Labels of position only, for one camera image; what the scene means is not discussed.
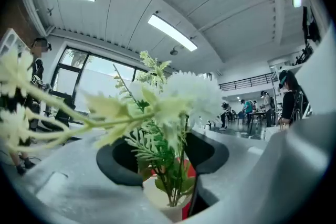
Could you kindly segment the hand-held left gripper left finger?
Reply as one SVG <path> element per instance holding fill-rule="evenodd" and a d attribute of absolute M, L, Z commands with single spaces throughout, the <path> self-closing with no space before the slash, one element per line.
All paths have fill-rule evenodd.
<path fill-rule="evenodd" d="M 145 197 L 141 187 L 113 183 L 98 168 L 97 150 L 85 138 L 35 153 L 36 166 L 5 175 L 42 224 L 172 224 Z"/>

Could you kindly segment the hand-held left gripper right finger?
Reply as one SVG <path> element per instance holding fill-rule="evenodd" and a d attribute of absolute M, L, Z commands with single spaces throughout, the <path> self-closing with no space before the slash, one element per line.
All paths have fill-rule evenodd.
<path fill-rule="evenodd" d="M 196 170 L 183 224 L 272 224 L 266 169 L 269 142 L 194 129 L 186 153 Z"/>

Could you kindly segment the white vase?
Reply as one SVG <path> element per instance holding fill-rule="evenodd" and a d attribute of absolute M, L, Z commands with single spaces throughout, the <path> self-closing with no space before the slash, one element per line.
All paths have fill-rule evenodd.
<path fill-rule="evenodd" d="M 168 195 L 158 189 L 155 185 L 157 176 L 154 175 L 143 182 L 143 191 L 149 201 L 166 217 L 168 217 L 173 223 L 182 221 L 183 209 L 190 204 L 192 194 L 188 196 L 182 196 L 177 206 L 170 207 Z"/>

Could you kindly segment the pink flower bouquet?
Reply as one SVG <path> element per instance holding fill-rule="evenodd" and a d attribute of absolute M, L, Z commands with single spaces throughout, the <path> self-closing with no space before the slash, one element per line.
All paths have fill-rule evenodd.
<path fill-rule="evenodd" d="M 0 56 L 0 97 L 12 98 L 16 88 L 22 96 L 36 100 L 40 113 L 17 105 L 16 112 L 0 108 L 0 137 L 14 152 L 27 151 L 29 138 L 45 141 L 45 147 L 54 147 L 70 137 L 95 128 L 104 130 L 95 146 L 111 146 L 118 139 L 125 140 L 135 155 L 136 171 L 144 179 L 160 168 L 169 170 L 175 160 L 185 159 L 187 134 L 196 125 L 218 122 L 222 109 L 222 90 L 215 81 L 192 72 L 175 72 L 169 77 L 163 73 L 168 62 L 158 63 L 147 51 L 140 53 L 142 62 L 149 68 L 144 79 L 126 85 L 121 75 L 115 76 L 119 94 L 105 97 L 82 91 L 88 115 L 72 110 L 57 97 L 31 84 L 33 56 L 30 52 L 20 55 L 16 48 Z M 70 115 L 69 126 L 56 121 L 58 110 Z M 24 118 L 38 119 L 36 131 L 24 127 Z M 62 128 L 49 131 L 42 120 Z"/>

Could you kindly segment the red tablecloth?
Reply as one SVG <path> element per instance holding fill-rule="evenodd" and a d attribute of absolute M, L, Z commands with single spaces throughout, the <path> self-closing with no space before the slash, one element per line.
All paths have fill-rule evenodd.
<path fill-rule="evenodd" d="M 182 196 L 193 195 L 196 172 L 187 158 L 183 160 L 183 163 L 177 158 L 173 167 L 169 170 L 160 168 L 159 172 L 160 174 L 157 175 L 155 171 L 153 171 L 152 176 L 157 176 L 155 185 L 168 195 L 170 207 L 177 206 Z M 191 202 L 183 209 L 183 219 L 186 218 L 187 210 L 190 205 Z"/>

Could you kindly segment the black office chair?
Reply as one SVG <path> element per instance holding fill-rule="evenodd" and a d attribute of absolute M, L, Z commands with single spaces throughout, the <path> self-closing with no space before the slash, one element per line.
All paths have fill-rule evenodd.
<path fill-rule="evenodd" d="M 72 96 L 71 95 L 66 95 L 66 97 L 63 99 L 63 103 L 69 106 L 72 110 L 75 109 L 74 102 L 72 101 Z M 69 126 L 69 119 L 70 115 L 64 112 L 63 110 L 58 110 L 56 116 L 54 117 L 56 121 L 59 121 L 63 123 L 66 127 Z M 50 122 L 47 122 L 45 120 L 41 121 L 42 125 L 46 127 L 50 132 L 51 131 L 62 131 L 63 129 L 60 128 L 59 126 L 56 126 Z"/>

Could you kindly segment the black balcony railing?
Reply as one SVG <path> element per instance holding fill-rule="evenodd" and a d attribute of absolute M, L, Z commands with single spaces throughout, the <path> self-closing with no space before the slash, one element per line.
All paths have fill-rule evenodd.
<path fill-rule="evenodd" d="M 266 73 L 246 79 L 221 83 L 219 84 L 219 88 L 223 91 L 239 90 L 271 83 L 271 79 L 272 79 L 272 73 Z"/>

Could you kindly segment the large window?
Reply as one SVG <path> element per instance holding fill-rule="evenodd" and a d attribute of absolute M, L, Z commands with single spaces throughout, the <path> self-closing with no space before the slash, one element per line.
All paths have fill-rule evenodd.
<path fill-rule="evenodd" d="M 90 52 L 66 47 L 51 81 L 52 90 L 64 98 L 70 98 L 76 111 L 89 114 L 85 97 L 80 91 L 114 97 L 119 94 L 114 79 L 118 74 L 129 86 L 133 81 L 144 79 L 147 72 Z"/>

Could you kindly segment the person's beige shirt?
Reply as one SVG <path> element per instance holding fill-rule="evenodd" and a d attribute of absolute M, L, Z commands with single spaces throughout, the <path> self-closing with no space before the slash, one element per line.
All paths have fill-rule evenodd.
<path fill-rule="evenodd" d="M 336 26 L 300 69 L 313 114 L 271 137 L 256 224 L 336 224 Z"/>

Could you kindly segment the white cubby shelf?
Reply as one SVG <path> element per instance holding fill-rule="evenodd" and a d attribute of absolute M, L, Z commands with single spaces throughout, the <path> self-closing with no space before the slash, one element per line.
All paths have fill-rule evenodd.
<path fill-rule="evenodd" d="M 8 52 L 11 48 L 17 48 L 20 55 L 23 51 L 30 52 L 28 46 L 20 39 L 12 28 L 8 28 L 0 40 L 0 56 Z"/>

